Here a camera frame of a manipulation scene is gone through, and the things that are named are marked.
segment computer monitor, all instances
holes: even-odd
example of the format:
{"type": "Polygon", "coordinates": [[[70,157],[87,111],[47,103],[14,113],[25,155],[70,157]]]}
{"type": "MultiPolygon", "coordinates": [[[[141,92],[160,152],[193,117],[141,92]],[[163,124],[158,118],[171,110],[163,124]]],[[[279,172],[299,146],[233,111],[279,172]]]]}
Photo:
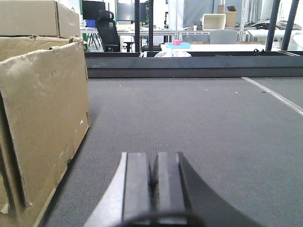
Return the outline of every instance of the computer monitor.
{"type": "Polygon", "coordinates": [[[98,20],[99,10],[105,10],[105,2],[82,1],[82,12],[84,20],[98,20]]]}
{"type": "MultiPolygon", "coordinates": [[[[134,3],[117,3],[118,21],[135,21],[134,3]]],[[[140,21],[146,21],[146,4],[140,3],[140,21]]]]}

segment office chair backrest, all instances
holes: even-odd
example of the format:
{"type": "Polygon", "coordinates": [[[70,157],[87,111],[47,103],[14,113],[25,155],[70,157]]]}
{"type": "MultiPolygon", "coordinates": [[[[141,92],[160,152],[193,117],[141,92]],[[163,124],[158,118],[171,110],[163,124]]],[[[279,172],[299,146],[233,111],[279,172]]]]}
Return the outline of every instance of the office chair backrest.
{"type": "Polygon", "coordinates": [[[114,21],[114,14],[107,10],[99,11],[99,19],[96,20],[96,28],[100,35],[103,50],[107,52],[106,45],[117,45],[113,48],[114,52],[120,52],[120,39],[117,33],[116,23],[114,21]]]}
{"type": "Polygon", "coordinates": [[[236,44],[237,31],[218,29],[210,32],[210,44],[236,44]]]}

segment black office chair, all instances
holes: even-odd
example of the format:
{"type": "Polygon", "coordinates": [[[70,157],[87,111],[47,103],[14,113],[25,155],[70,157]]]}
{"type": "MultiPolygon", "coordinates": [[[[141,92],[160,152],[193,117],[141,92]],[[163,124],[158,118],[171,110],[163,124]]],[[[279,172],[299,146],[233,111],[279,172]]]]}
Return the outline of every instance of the black office chair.
{"type": "MultiPolygon", "coordinates": [[[[107,10],[100,10],[99,15],[99,19],[96,20],[96,28],[101,37],[104,52],[121,52],[114,14],[107,10]]],[[[134,42],[124,43],[126,44],[127,52],[130,52],[131,44],[134,44],[134,42]]]]}

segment black pole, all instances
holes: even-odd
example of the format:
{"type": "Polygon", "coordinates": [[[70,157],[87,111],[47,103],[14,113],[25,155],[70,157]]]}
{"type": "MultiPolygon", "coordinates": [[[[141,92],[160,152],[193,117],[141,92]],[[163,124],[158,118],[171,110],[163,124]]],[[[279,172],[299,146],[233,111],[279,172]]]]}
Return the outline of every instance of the black pole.
{"type": "Polygon", "coordinates": [[[273,8],[271,11],[270,23],[268,28],[268,35],[266,41],[266,51],[271,51],[271,47],[273,45],[274,36],[275,36],[275,29],[276,29],[276,19],[278,17],[280,0],[274,0],[273,8]]]}
{"type": "Polygon", "coordinates": [[[148,50],[153,51],[153,0],[148,1],[148,50]]]}
{"type": "Polygon", "coordinates": [[[294,19],[295,19],[295,15],[297,13],[298,5],[299,5],[299,0],[293,0],[292,7],[290,8],[290,12],[289,12],[289,16],[288,16],[288,22],[286,25],[283,42],[282,42],[282,47],[281,47],[282,51],[287,51],[290,36],[292,35],[292,29],[294,27],[294,19]]]}
{"type": "Polygon", "coordinates": [[[212,11],[212,13],[214,13],[214,0],[213,0],[213,11],[212,11]]]}
{"type": "Polygon", "coordinates": [[[134,49],[140,52],[140,0],[134,1],[134,49]]]}

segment blue tray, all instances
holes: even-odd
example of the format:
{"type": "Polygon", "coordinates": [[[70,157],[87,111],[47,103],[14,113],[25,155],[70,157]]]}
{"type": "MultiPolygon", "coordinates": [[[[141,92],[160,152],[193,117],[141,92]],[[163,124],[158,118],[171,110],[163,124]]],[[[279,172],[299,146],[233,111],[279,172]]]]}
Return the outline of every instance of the blue tray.
{"type": "Polygon", "coordinates": [[[174,46],[172,43],[165,43],[165,44],[166,44],[166,47],[173,48],[173,49],[188,49],[188,48],[190,48],[189,43],[181,43],[180,46],[174,46]]]}

